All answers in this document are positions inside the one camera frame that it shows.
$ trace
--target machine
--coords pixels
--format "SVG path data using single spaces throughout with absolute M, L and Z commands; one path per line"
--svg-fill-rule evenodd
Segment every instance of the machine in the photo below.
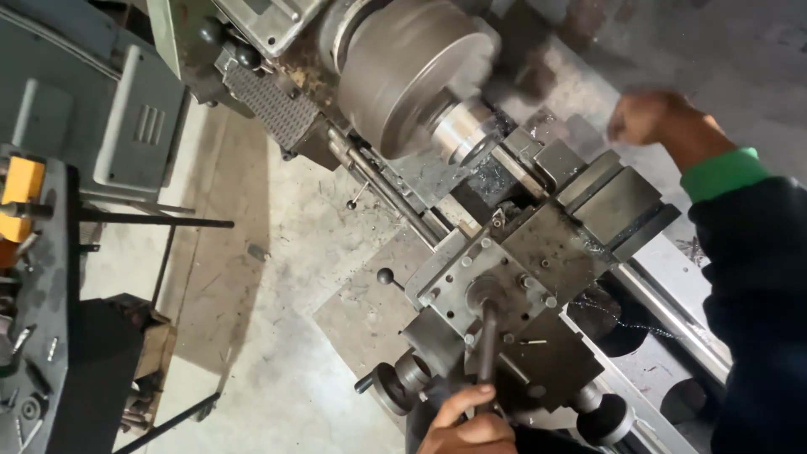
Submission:
M 378 271 L 418 314 L 359 393 L 404 415 L 435 376 L 495 381 L 477 411 L 536 427 L 574 411 L 593 446 L 708 451 L 731 359 L 705 327 L 696 245 L 665 236 L 680 210 L 602 143 L 616 92 L 527 2 L 213 3 L 157 48 L 215 55 L 183 64 L 215 67 L 284 159 L 343 166 L 433 251 L 405 284 Z

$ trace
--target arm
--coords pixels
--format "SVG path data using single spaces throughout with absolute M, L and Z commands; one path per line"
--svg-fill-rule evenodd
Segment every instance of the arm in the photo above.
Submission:
M 807 191 L 773 178 L 710 116 L 678 95 L 625 96 L 609 135 L 660 142 L 695 203 L 689 212 L 712 261 L 709 326 L 730 348 L 714 452 L 803 451 L 807 404 Z

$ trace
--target diamond plate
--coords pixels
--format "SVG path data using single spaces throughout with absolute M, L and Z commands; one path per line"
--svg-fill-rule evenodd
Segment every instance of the diamond plate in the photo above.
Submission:
M 264 129 L 284 149 L 292 149 L 320 113 L 305 96 L 292 99 L 268 75 L 259 78 L 233 60 L 225 67 L 224 85 L 255 112 Z

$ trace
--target black ball knob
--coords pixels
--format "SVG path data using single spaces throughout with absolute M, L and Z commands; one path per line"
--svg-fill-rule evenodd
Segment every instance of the black ball knob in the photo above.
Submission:
M 261 67 L 262 58 L 254 47 L 242 43 L 236 48 L 236 61 L 242 68 L 252 71 Z
M 227 39 L 224 25 L 215 17 L 210 16 L 204 18 L 202 27 L 199 29 L 199 37 L 202 38 L 202 41 L 215 46 L 223 46 Z
M 395 273 L 389 268 L 381 268 L 375 275 L 375 279 L 384 285 L 389 285 L 395 282 Z

